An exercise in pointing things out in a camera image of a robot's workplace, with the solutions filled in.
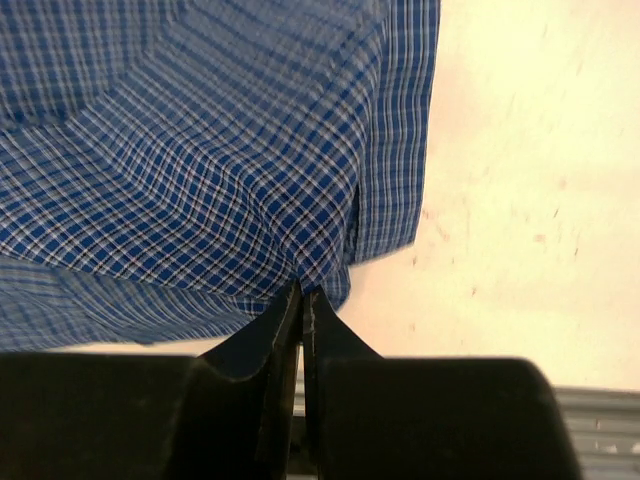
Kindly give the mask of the blue checked long sleeve shirt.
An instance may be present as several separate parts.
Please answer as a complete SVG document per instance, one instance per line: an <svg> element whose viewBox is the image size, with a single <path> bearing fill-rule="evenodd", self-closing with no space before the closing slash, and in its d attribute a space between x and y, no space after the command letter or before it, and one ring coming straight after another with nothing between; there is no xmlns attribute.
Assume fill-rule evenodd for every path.
<svg viewBox="0 0 640 480"><path fill-rule="evenodd" d="M1 347L233 333L411 244L436 1L5 1Z"/></svg>

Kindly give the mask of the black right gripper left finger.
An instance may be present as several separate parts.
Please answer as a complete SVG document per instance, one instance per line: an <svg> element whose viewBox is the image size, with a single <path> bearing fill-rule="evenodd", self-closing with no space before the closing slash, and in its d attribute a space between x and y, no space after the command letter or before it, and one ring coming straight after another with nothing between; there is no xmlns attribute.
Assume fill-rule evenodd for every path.
<svg viewBox="0 0 640 480"><path fill-rule="evenodd" d="M283 479L291 439L302 295L291 282L256 319L202 355L213 373L204 444L215 479Z"/></svg>

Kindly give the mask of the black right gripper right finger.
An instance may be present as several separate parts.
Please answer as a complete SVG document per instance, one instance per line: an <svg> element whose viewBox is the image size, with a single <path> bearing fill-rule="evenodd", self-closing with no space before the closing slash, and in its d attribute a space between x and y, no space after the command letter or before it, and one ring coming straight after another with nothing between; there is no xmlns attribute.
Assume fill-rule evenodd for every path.
<svg viewBox="0 0 640 480"><path fill-rule="evenodd" d="M332 361L380 360L382 356L339 318L323 289L304 297L302 345L309 454L318 478L327 479L322 446L327 366Z"/></svg>

